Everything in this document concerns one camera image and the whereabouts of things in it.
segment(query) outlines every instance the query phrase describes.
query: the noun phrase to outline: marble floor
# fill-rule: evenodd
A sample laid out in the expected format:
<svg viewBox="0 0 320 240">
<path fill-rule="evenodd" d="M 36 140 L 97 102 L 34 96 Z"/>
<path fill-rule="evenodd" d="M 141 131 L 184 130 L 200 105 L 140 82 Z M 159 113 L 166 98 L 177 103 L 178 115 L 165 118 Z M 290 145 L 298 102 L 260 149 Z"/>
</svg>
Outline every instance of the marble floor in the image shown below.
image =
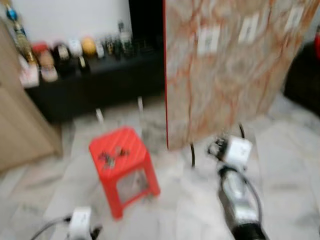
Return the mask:
<svg viewBox="0 0 320 240">
<path fill-rule="evenodd" d="M 63 157 L 48 157 L 0 176 L 0 240 L 28 240 L 47 221 L 91 206 L 100 240 L 231 240 L 217 198 L 216 162 L 206 156 L 208 137 L 195 143 L 196 168 L 188 147 L 167 151 L 164 96 L 103 109 L 103 122 L 88 114 L 62 129 Z M 132 126 L 147 145 L 161 194 L 130 205 L 113 221 L 91 160 L 92 138 Z M 263 204 L 263 226 L 272 240 L 319 239 L 320 119 L 279 94 L 270 111 L 243 123 L 254 143 L 247 175 Z M 239 135 L 237 128 L 231 131 Z M 57 225 L 39 240 L 64 240 Z"/>
</svg>

